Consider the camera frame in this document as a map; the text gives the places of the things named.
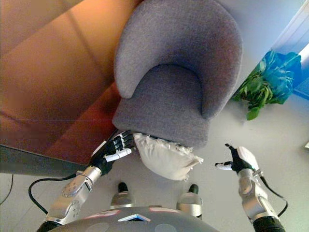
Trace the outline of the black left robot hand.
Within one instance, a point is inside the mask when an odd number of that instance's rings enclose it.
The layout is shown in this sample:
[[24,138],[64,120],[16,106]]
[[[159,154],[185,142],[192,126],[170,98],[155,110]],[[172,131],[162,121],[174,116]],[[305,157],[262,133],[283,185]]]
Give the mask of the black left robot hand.
[[101,176],[106,175],[116,160],[132,153],[133,147],[132,131],[124,131],[99,145],[91,156],[89,166],[100,169]]

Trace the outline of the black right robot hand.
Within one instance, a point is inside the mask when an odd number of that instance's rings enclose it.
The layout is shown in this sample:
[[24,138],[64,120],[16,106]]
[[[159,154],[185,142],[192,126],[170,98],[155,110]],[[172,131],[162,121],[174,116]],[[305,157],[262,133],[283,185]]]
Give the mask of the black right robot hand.
[[220,170],[232,170],[236,173],[244,169],[250,169],[254,172],[259,170],[257,160],[253,153],[243,146],[234,148],[230,144],[225,144],[225,146],[230,150],[232,160],[220,163],[215,163],[215,167]]

